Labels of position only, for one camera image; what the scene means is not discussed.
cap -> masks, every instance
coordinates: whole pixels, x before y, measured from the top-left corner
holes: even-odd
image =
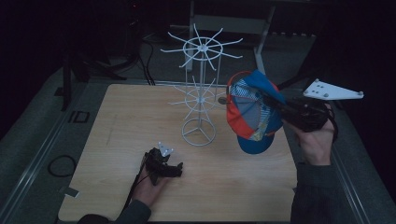
[[[259,70],[235,74],[227,83],[227,122],[248,154],[264,152],[283,125],[280,113],[264,103],[264,94],[286,103],[276,85]]]

wooden table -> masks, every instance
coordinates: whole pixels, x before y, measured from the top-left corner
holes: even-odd
[[[181,136],[190,110],[169,104],[183,100],[172,86],[110,85],[70,184],[79,195],[64,198],[59,219],[116,219],[143,155],[162,142],[175,150],[169,165],[184,162],[183,174],[165,187],[150,221],[288,221],[296,169],[283,129],[264,153],[249,155],[225,108],[214,107],[216,138],[194,147]]]

white metal stand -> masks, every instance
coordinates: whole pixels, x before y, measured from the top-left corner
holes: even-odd
[[[196,33],[196,37],[191,38],[190,40],[184,40],[177,36],[171,35],[174,39],[180,40],[184,42],[182,49],[172,49],[172,50],[164,50],[161,49],[162,52],[184,52],[186,56],[186,62],[184,62],[180,67],[185,67],[186,74],[186,89],[182,90],[175,86],[179,91],[183,91],[185,93],[184,101],[170,103],[172,105],[176,104],[186,104],[186,106],[190,109],[190,113],[186,116],[187,119],[192,112],[197,112],[198,115],[196,118],[192,118],[187,120],[181,130],[181,134],[189,144],[193,146],[205,146],[213,141],[216,136],[216,128],[213,125],[213,122],[210,120],[207,112],[216,106],[217,97],[223,93],[217,94],[218,91],[218,83],[219,83],[219,69],[220,69],[220,61],[221,56],[228,56],[235,59],[242,58],[242,56],[233,56],[230,54],[226,54],[223,52],[223,46],[236,44],[242,41],[240,40],[228,43],[220,43],[215,39],[217,35],[219,35],[222,31],[218,31],[212,37],[199,36],[195,24],[193,26],[194,31]],[[215,68],[212,63],[213,60],[218,60],[218,68]],[[188,82],[188,69],[186,65],[192,61],[199,61],[200,63],[200,77],[199,83],[195,82],[194,76],[192,76],[193,86],[192,90],[189,90],[189,82]],[[210,67],[217,71],[217,78],[214,78],[210,85],[205,84],[205,74],[206,74],[206,64],[209,63]],[[216,81],[216,86],[214,91],[210,90],[213,84]],[[193,142],[192,136],[194,140],[200,139],[199,142]]]

gray floor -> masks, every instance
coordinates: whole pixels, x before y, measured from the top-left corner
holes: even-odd
[[[262,53],[267,76],[278,84],[296,75],[314,40],[314,37],[270,35]],[[173,41],[171,44],[153,46],[149,71],[157,84],[166,84],[169,81],[184,82],[184,70],[178,67],[184,63],[183,55],[160,51],[179,49],[180,43]],[[253,51],[247,45],[230,46],[224,52],[241,55],[243,58],[221,58],[219,84],[225,84],[230,76],[239,71],[255,69]],[[150,47],[144,44],[142,58],[147,60],[149,54]],[[197,76],[198,73],[199,66],[195,63],[189,77]],[[108,77],[93,77],[89,83],[74,83],[73,102],[65,112],[60,111],[62,97],[53,96],[56,89],[62,86],[62,70],[45,83],[0,143],[0,196],[3,207],[1,218],[7,217],[7,222],[1,220],[1,223],[62,223],[57,220],[57,213],[64,198],[59,189],[68,186],[71,177],[54,177],[49,174],[47,166],[60,155],[69,155],[78,160],[109,84],[146,84],[142,81],[144,76],[140,65],[119,74],[128,79],[115,81]],[[305,82],[306,80],[296,83],[282,93],[287,97],[299,95]],[[91,116],[87,123],[75,123],[69,120],[72,111],[90,112]],[[396,223],[395,204],[376,174],[347,114],[336,109],[336,120],[340,126],[340,136],[334,144],[333,161],[339,168],[340,188],[346,191],[345,199],[340,202],[349,207],[345,223]],[[293,157],[295,161],[299,161],[299,150],[293,142],[292,133],[288,129],[286,133]],[[39,161],[41,166],[30,167],[30,162],[34,159]],[[36,174],[26,174],[28,168],[36,170]],[[73,170],[72,163],[68,160],[60,160],[54,163],[52,168],[61,174]],[[29,176],[30,179],[21,179],[24,176]],[[20,187],[18,183],[26,183],[25,191],[15,190]],[[12,209],[5,211],[6,205]]]

dark background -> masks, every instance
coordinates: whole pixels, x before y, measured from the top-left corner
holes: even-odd
[[[187,1],[171,2],[170,21],[188,24]],[[318,36],[299,76],[320,76],[334,85],[364,91],[362,100],[343,101],[341,106],[396,201],[393,143],[396,111],[391,93],[396,74],[396,6],[391,1],[346,0],[337,1],[336,6],[326,6],[326,10],[319,7],[319,10],[320,2],[323,1],[300,4],[299,7],[305,8],[301,10],[290,10],[288,4],[279,4],[271,31],[289,35],[304,29],[304,33]],[[146,10],[162,9],[161,4],[154,6],[157,7]],[[235,12],[243,14],[240,8]],[[0,138],[44,81],[62,67],[66,52],[79,49],[92,57],[106,56],[106,36],[98,34],[101,24],[95,19],[95,13],[89,1],[1,1]],[[312,26],[302,27],[303,21],[297,20],[285,22],[287,17],[296,14],[300,14],[304,22],[311,21]]]

